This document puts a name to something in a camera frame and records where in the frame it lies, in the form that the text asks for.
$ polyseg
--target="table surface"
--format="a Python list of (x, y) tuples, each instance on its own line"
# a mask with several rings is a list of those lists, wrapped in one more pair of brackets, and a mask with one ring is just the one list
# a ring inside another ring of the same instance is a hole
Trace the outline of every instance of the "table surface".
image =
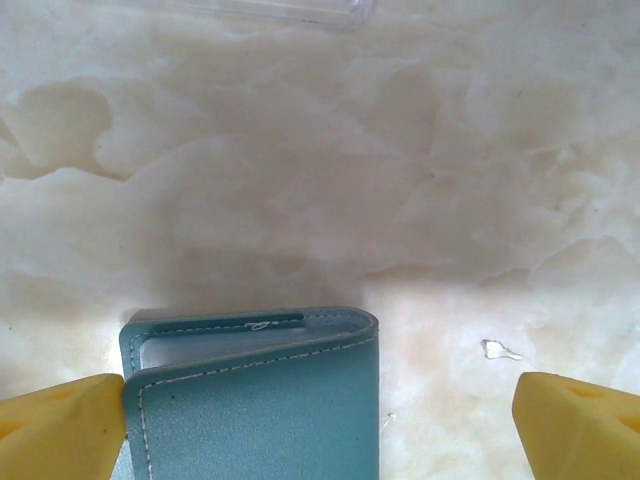
[(520, 373), (640, 392), (640, 2), (598, 4), (0, 2), (0, 395), (121, 371), (141, 308), (351, 305), (383, 478), (530, 479)]

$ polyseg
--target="stitching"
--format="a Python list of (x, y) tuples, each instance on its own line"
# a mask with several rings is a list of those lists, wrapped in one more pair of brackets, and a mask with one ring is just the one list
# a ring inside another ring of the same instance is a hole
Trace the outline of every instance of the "stitching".
[[(299, 322), (301, 320), (304, 319), (312, 319), (312, 318), (335, 318), (335, 317), (342, 317), (343, 315), (339, 315), (339, 314), (326, 314), (326, 315), (305, 315), (303, 319), (299, 319), (299, 318), (292, 318), (292, 319), (284, 319), (284, 320), (276, 320), (278, 323), (287, 323), (287, 322)], [(202, 316), (202, 317), (189, 317), (189, 320), (198, 320), (198, 319), (206, 319), (206, 318), (210, 318), (210, 317), (206, 317), (206, 316)], [(129, 339), (129, 361), (131, 364), (131, 373), (135, 373), (136, 372), (136, 365), (135, 365), (135, 354), (134, 354), (134, 343), (135, 341), (140, 338), (140, 337), (150, 337), (150, 336), (156, 336), (156, 335), (166, 335), (169, 333), (188, 333), (188, 332), (205, 332), (205, 331), (216, 331), (216, 330), (231, 330), (231, 329), (238, 329), (238, 328), (251, 328), (250, 325), (254, 325), (254, 322), (248, 322), (248, 323), (243, 323), (243, 324), (239, 324), (239, 325), (225, 325), (225, 326), (221, 326), (221, 327), (198, 327), (198, 328), (181, 328), (181, 329), (174, 329), (174, 330), (162, 330), (160, 332), (145, 332), (145, 333), (139, 333), (137, 335), (134, 335), (133, 337), (131, 337)]]
[[(324, 315), (324, 317), (330, 317), (330, 316), (337, 316), (337, 315)], [(378, 333), (376, 332), (372, 337), (367, 338), (366, 340), (362, 340), (360, 342), (356, 342), (356, 343), (350, 343), (350, 344), (347, 344), (347, 345), (340, 345), (340, 346), (337, 346), (337, 347), (325, 348), (323, 350), (315, 350), (313, 352), (301, 353), (299, 355), (287, 355), (287, 356), (284, 356), (284, 357), (273, 358), (271, 360), (263, 360), (263, 361), (260, 361), (260, 362), (246, 363), (244, 365), (235, 365), (233, 367), (219, 368), (217, 370), (211, 370), (209, 372), (196, 373), (196, 374), (192, 374), (192, 375), (185, 375), (184, 377), (170, 378), (170, 379), (167, 379), (167, 380), (159, 380), (157, 382), (152, 382), (152, 383), (149, 383), (147, 385), (144, 385), (140, 390), (138, 390), (138, 409), (140, 410), (140, 422), (141, 422), (141, 427), (142, 427), (142, 438), (144, 440), (144, 450), (145, 450), (146, 457), (147, 457), (147, 470), (149, 472), (149, 480), (153, 480), (153, 467), (152, 467), (152, 464), (151, 464), (151, 451), (149, 449), (149, 436), (148, 436), (148, 433), (147, 433), (147, 425), (146, 425), (145, 416), (144, 416), (144, 407), (143, 407), (143, 404), (142, 404), (142, 393), (145, 390), (150, 389), (152, 387), (156, 387), (158, 385), (180, 382), (180, 381), (183, 381), (183, 380), (189, 380), (189, 379), (197, 378), (197, 377), (206, 377), (206, 376), (209, 376), (209, 375), (216, 375), (218, 373), (231, 372), (231, 371), (234, 371), (234, 370), (241, 370), (241, 369), (245, 369), (245, 368), (259, 367), (259, 366), (269, 365), (271, 363), (281, 362), (281, 361), (286, 361), (286, 360), (296, 360), (296, 359), (299, 359), (299, 358), (309, 357), (311, 355), (319, 355), (321, 353), (335, 352), (335, 351), (339, 351), (339, 350), (347, 350), (349, 348), (359, 347), (360, 345), (367, 344), (367, 343), (375, 340), (377, 337), (378, 337)]]

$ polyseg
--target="leather wallet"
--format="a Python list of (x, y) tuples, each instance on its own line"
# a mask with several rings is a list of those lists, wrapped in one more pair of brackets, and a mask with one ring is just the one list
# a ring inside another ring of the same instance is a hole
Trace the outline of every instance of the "leather wallet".
[(371, 314), (138, 315), (120, 348), (135, 480), (378, 478)]

